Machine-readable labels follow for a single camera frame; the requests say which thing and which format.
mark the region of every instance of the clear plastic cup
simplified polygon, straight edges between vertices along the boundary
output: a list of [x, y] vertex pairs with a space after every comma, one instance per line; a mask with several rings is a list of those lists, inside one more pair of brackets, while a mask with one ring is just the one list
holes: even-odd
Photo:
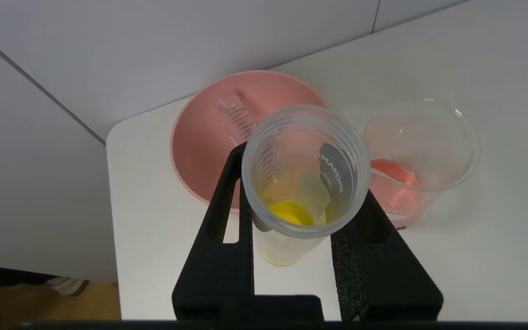
[[327, 109], [292, 106], [266, 117], [241, 163], [260, 255], [280, 267], [299, 261], [356, 215], [369, 178], [359, 134]]
[[460, 110], [418, 97], [390, 103], [363, 133], [372, 166], [370, 190], [396, 228], [416, 223], [480, 160], [480, 140]]

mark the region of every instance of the cup rim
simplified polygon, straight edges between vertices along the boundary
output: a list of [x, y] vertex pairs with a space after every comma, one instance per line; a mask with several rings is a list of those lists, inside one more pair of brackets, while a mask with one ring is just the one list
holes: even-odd
[[[315, 110], [323, 115], [329, 115], [331, 117], [331, 125], [339, 126], [340, 132], [343, 133], [346, 142], [353, 149], [352, 152], [355, 153], [355, 161], [359, 163], [358, 171], [358, 185], [352, 191], [352, 206], [348, 211], [341, 215], [341, 217], [331, 221], [324, 225], [314, 225], [314, 226], [303, 226], [290, 223], [285, 221], [272, 213], [268, 207], [262, 203], [260, 197], [257, 195], [256, 190], [251, 179], [250, 165], [251, 157], [255, 154], [256, 148], [259, 146], [261, 138], [265, 136], [268, 132], [270, 123], [274, 123], [279, 117], [285, 116], [287, 113], [295, 112], [298, 110]], [[296, 237], [296, 238], [320, 238], [326, 237], [337, 230], [343, 228], [354, 216], [358, 213], [369, 190], [370, 182], [370, 162], [368, 157], [368, 152], [362, 142], [362, 138], [354, 129], [350, 123], [344, 121], [343, 119], [337, 117], [334, 113], [330, 112], [328, 109], [320, 106], [314, 106], [309, 104], [301, 104], [290, 107], [285, 107], [279, 111], [276, 111], [269, 117], [266, 117], [252, 133], [250, 139], [247, 142], [247, 146], [244, 151], [244, 159], [241, 162], [241, 179], [243, 181], [243, 186], [245, 190], [245, 196], [247, 201], [250, 204], [250, 207], [254, 211], [258, 218], [262, 220], [263, 223], [268, 225], [273, 230], [280, 232], [286, 236]]]
[[[441, 101], [438, 101], [436, 99], [432, 99], [432, 98], [426, 98], [426, 97], [423, 97], [423, 96], [417, 96], [416, 99], [414, 100], [397, 100], [397, 101], [394, 101], [394, 102], [389, 102], [388, 104], [393, 104], [393, 103], [399, 103], [399, 102], [437, 102], [437, 103], [442, 103]], [[470, 119], [470, 117], [468, 115], [466, 115], [464, 112], [460, 111], [459, 109], [456, 109], [454, 107], [450, 107], [450, 109], [453, 109], [454, 110], [454, 113], [455, 115], [457, 115], [457, 117], [461, 117], [463, 119], [462, 123], [467, 127], [467, 129], [469, 130], [469, 136], [470, 136], [470, 140], [471, 140], [471, 143], [472, 143], [472, 162], [470, 163], [470, 166], [468, 167], [468, 169], [463, 173], [463, 175], [458, 178], [457, 180], [455, 180], [454, 182], [451, 182], [445, 186], [441, 186], [441, 187], [434, 187], [434, 188], [423, 188], [423, 187], [417, 187], [417, 186], [411, 186], [409, 184], [404, 184], [390, 176], [387, 176], [386, 178], [390, 181], [392, 181], [394, 184], [402, 187], [402, 188], [405, 188], [405, 189], [409, 189], [409, 190], [415, 190], [415, 191], [419, 191], [419, 192], [426, 192], [426, 193], [430, 193], [430, 192], [442, 192], [442, 191], [445, 191], [445, 190], [449, 190], [451, 188], [454, 188], [456, 186], [458, 186], [459, 184], [462, 184], [463, 182], [465, 182], [469, 177], [471, 177], [471, 175], [474, 173], [474, 171], [476, 170], [476, 167], [478, 167], [478, 164], [480, 163], [480, 156], [481, 156], [481, 150], [480, 150], [480, 135], [478, 134], [478, 130], [476, 130], [476, 126], [474, 125], [474, 122]], [[377, 115], [379, 115], [380, 113], [383, 113], [384, 111], [387, 111], [387, 109], [384, 109], [384, 106], [381, 107], [378, 111], [374, 112], [370, 117], [369, 119], [366, 121], [366, 123], [361, 127], [360, 129], [360, 136], [362, 138], [362, 140], [364, 140], [364, 134], [365, 134], [365, 131], [368, 129], [368, 125], [369, 123], [372, 122], [372, 119], [375, 118]]]

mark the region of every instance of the white table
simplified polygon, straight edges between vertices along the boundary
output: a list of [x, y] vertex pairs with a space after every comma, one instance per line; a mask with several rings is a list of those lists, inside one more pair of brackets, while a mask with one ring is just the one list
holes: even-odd
[[[358, 127], [402, 94], [467, 113], [482, 142], [478, 169], [401, 233], [444, 294], [439, 319], [528, 321], [528, 1], [467, 2], [276, 70], [314, 86]], [[174, 318], [170, 295], [207, 209], [170, 163], [187, 101], [127, 119], [108, 137], [123, 319]], [[255, 282], [256, 294], [316, 294], [325, 319], [339, 319], [329, 240], [293, 267], [256, 255]]]

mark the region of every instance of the red liquid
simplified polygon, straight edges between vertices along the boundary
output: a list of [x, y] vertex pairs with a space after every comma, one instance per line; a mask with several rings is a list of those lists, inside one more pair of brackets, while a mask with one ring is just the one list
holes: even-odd
[[[401, 163], [390, 159], [373, 159], [372, 168], [408, 186], [420, 187], [419, 179]], [[370, 190], [396, 228], [414, 223], [423, 195], [418, 190], [404, 188], [389, 178], [372, 174]]]

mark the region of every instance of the pink bowl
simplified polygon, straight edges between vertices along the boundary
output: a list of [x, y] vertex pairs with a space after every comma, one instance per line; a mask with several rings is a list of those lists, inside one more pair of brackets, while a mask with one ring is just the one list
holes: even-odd
[[[225, 161], [235, 144], [215, 111], [217, 98], [236, 90], [257, 124], [287, 106], [327, 107], [317, 92], [295, 77], [276, 71], [244, 71], [222, 78], [198, 92], [182, 109], [170, 138], [170, 157], [178, 179], [209, 204]], [[239, 184], [232, 211], [239, 209]]]

